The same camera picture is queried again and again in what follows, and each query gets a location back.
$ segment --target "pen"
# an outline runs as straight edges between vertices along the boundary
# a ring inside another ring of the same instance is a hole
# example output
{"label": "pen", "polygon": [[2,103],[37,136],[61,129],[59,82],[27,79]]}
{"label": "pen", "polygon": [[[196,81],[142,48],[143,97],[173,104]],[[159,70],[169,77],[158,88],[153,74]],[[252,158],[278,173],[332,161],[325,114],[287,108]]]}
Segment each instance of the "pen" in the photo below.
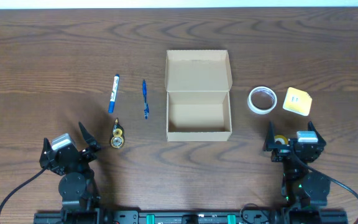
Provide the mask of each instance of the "pen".
{"label": "pen", "polygon": [[146,89],[145,80],[143,80],[143,99],[144,99],[144,118],[147,119],[149,117],[149,104],[147,103],[147,89]]}
{"label": "pen", "polygon": [[112,86],[112,90],[111,90],[109,113],[112,113],[114,111],[114,104],[116,103],[118,83],[119,83],[119,75],[117,74],[114,77],[114,85]]}

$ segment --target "open box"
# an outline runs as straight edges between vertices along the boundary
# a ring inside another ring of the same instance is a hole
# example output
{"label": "open box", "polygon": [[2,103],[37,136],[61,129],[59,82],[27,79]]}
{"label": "open box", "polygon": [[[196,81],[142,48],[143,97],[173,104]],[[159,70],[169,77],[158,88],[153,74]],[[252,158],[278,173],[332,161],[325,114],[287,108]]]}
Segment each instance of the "open box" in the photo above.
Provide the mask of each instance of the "open box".
{"label": "open box", "polygon": [[168,50],[168,141],[227,141],[232,133],[227,50]]}

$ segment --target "yellow sticky note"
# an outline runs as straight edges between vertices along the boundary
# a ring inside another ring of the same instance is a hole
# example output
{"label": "yellow sticky note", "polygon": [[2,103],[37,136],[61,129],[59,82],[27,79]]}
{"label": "yellow sticky note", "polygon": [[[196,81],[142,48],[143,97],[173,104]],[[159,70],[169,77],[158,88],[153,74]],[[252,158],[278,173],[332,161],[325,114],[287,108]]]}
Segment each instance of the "yellow sticky note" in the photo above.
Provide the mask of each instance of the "yellow sticky note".
{"label": "yellow sticky note", "polygon": [[283,109],[303,116],[308,116],[310,107],[311,97],[307,92],[292,87],[288,88]]}

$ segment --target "wood grain surface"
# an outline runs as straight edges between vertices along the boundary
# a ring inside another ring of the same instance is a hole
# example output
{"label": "wood grain surface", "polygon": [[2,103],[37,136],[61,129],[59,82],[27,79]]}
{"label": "wood grain surface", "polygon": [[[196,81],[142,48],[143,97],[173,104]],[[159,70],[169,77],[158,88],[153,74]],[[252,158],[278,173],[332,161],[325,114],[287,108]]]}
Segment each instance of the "wood grain surface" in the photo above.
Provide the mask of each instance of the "wood grain surface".
{"label": "wood grain surface", "polygon": [[[167,142],[168,49],[228,49],[233,134],[228,142]],[[116,109],[107,114],[113,76]],[[144,119],[146,79],[150,118]],[[248,109],[255,86],[276,91],[266,116]],[[282,109],[289,86],[313,98],[303,117]],[[39,170],[43,138],[70,133],[85,147],[79,121],[105,146],[113,118],[126,144],[92,162],[102,202],[143,210],[272,206],[282,165],[262,152],[268,120],[293,136],[312,120],[328,145],[312,166],[358,192],[358,8],[114,9],[0,11],[0,203]],[[59,210],[60,177],[47,171],[18,191],[3,223],[32,223]],[[331,184],[329,208],[353,222],[357,200]]]}

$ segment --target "roll of tape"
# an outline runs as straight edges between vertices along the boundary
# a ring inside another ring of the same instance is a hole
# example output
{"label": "roll of tape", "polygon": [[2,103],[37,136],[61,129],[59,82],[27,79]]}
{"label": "roll of tape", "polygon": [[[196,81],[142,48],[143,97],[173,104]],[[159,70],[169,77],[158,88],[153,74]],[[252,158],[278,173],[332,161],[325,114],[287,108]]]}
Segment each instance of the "roll of tape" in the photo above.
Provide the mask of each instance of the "roll of tape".
{"label": "roll of tape", "polygon": [[[270,107],[269,109],[263,110],[263,109],[260,109],[260,108],[256,107],[256,106],[253,104],[252,99],[251,99],[251,98],[252,98],[252,95],[253,95],[254,93],[258,93],[258,92],[266,93],[266,94],[268,94],[268,96],[271,97],[272,103],[273,103],[272,107]],[[276,96],[276,94],[273,92],[273,90],[271,90],[271,89],[269,89],[269,88],[267,88],[267,87],[265,87],[265,86],[259,86],[259,87],[257,87],[257,88],[254,88],[254,89],[249,93],[247,102],[248,102],[248,107],[249,107],[253,112],[255,112],[255,113],[257,113],[257,114],[267,114],[267,113],[271,112],[271,111],[276,107],[276,105],[277,105],[277,96]]]}
{"label": "roll of tape", "polygon": [[279,141],[281,144],[288,144],[288,139],[285,136],[282,135],[276,135],[274,136],[274,141]]}

